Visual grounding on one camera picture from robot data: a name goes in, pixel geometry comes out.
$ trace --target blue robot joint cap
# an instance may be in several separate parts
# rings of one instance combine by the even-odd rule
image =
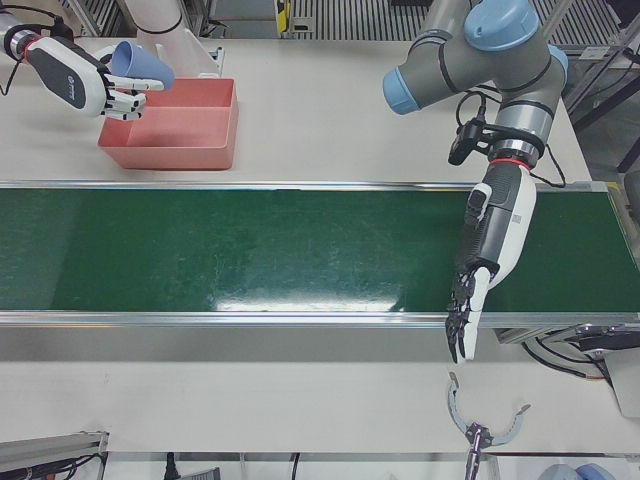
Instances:
[[[472,47],[500,52],[522,45],[540,27],[540,19],[529,0],[484,0],[464,23],[464,34]]]
[[[411,95],[398,68],[394,68],[384,76],[382,89],[384,98],[395,113],[405,115],[420,110],[418,102]]]

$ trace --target metal grating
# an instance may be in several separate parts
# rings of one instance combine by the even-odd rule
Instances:
[[[82,2],[100,29],[101,36],[117,36],[124,18],[118,4],[113,0],[83,0]],[[68,0],[60,0],[64,8],[72,10]]]
[[[294,0],[293,17],[311,17],[301,40],[412,40],[427,7],[391,7],[389,0]]]
[[[559,0],[536,0],[534,6],[544,23]],[[603,0],[574,0],[551,36],[564,50],[584,50],[587,46],[620,45],[620,30],[614,14]]]
[[[535,0],[544,23],[560,0]],[[412,40],[427,7],[391,7],[389,0],[294,0],[293,17],[310,18],[312,31],[293,33],[303,40]],[[552,36],[567,51],[619,45],[616,19],[604,0],[574,0]]]

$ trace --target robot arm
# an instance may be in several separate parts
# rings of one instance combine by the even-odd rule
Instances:
[[[529,172],[544,153],[566,68],[528,0],[436,0],[407,61],[384,79],[387,102],[399,114],[487,81],[502,95],[495,124],[481,114],[461,126],[449,157],[459,165],[477,150],[489,160],[469,196],[455,259],[446,330],[456,362],[473,359],[488,290],[522,252],[536,201]]]
[[[0,45],[4,52],[33,66],[47,90],[84,115],[135,120],[146,103],[146,96],[135,91],[164,89],[158,80],[111,75],[104,63],[69,39],[41,37],[34,27],[38,26],[23,25],[0,2]]]

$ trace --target white robotic hand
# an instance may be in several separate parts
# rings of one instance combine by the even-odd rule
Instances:
[[[454,362],[473,360],[485,298],[516,266],[535,204],[529,170],[514,159],[491,162],[482,183],[471,191],[447,309]]]
[[[137,120],[147,101],[138,90],[164,90],[159,80],[111,75],[104,63],[64,38],[39,38],[24,58],[51,93],[88,117]]]

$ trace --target sticker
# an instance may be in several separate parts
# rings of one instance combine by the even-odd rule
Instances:
[[[587,47],[580,55],[580,60],[602,60],[607,53],[609,53],[611,47]]]

